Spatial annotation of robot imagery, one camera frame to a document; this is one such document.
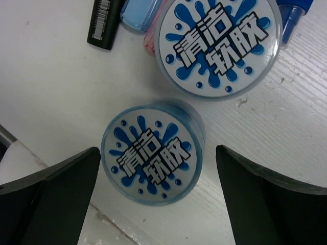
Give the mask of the small blue cleaning gel jar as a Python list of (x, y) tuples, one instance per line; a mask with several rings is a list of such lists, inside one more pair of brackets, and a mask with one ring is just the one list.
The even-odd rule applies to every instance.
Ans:
[(107, 126), (101, 142), (103, 169), (128, 199), (164, 206), (184, 198), (203, 166), (204, 123), (190, 104), (156, 100), (131, 107)]

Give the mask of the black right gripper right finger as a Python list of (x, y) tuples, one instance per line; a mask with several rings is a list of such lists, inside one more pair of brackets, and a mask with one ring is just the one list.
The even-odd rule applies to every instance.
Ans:
[(216, 164), (236, 244), (326, 244), (326, 188), (216, 147)]

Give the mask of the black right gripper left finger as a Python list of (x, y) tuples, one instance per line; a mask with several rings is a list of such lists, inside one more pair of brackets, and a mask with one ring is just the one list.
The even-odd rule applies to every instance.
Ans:
[(99, 165), (91, 147), (1, 185), (1, 244), (77, 244)]

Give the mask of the large blue cleaning gel jar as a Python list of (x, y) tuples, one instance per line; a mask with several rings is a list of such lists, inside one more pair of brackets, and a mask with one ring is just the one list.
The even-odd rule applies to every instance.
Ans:
[(281, 39), (275, 1), (168, 1), (156, 22), (154, 47), (162, 73), (175, 87), (224, 100), (264, 79)]

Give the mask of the pink eraser capsule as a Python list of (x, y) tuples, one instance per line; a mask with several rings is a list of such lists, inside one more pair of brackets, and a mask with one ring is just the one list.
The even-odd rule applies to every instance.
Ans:
[(155, 29), (155, 26), (151, 26), (143, 41), (145, 50), (152, 56), (155, 56)]

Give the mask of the blue spray pen bottle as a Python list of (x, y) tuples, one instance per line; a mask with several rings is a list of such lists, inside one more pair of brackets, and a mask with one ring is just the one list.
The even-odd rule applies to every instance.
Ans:
[(282, 49), (286, 49), (292, 39), (300, 19), (305, 16), (313, 0), (277, 0), (276, 1), (282, 17)]

